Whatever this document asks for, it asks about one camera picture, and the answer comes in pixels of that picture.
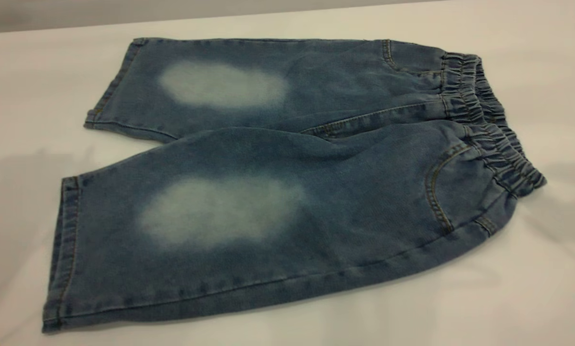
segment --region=shorts leg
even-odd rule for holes
[[[337,138],[233,127],[175,140],[63,180],[43,331],[400,278],[476,247],[544,182],[493,124]]]
[[[444,54],[390,40],[136,39],[85,127],[171,142],[235,126],[300,132],[403,107],[412,111],[393,123],[443,118]]]

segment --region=denim shorts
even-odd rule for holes
[[[546,182],[478,56],[389,40],[136,39],[85,127],[164,145],[63,179],[45,333],[421,272]]]

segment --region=bleached spot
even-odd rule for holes
[[[267,177],[183,179],[149,201],[138,226],[166,248],[263,241],[292,224],[304,197],[300,186]]]
[[[196,107],[277,106],[287,94],[282,77],[225,63],[174,63],[160,75],[159,84],[174,101]]]

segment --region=white surface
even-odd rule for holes
[[[59,178],[155,146],[82,127],[134,37],[390,37],[477,53],[550,183],[484,246],[412,278],[193,321],[41,335]],[[575,0],[0,34],[0,345],[575,346]]]

